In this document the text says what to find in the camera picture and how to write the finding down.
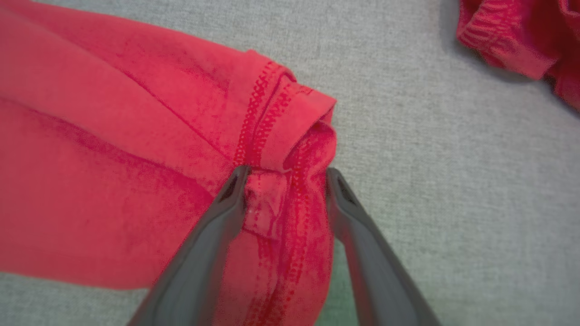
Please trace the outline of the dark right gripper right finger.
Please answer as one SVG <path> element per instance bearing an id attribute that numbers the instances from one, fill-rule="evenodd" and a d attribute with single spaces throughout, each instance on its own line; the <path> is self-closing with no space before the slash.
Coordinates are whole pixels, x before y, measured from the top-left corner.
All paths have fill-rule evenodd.
<path id="1" fill-rule="evenodd" d="M 327 214 L 344 246 L 361 326 L 439 326 L 419 291 L 342 173 L 326 171 Z"/>

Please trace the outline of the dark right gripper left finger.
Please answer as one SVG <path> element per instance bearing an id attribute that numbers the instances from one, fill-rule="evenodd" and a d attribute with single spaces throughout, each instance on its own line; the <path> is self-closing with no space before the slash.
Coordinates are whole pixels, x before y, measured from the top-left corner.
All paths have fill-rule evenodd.
<path id="1" fill-rule="evenodd" d="M 130 326 L 209 326 L 230 243 L 245 218 L 249 166 L 236 167 L 133 314 Z"/>

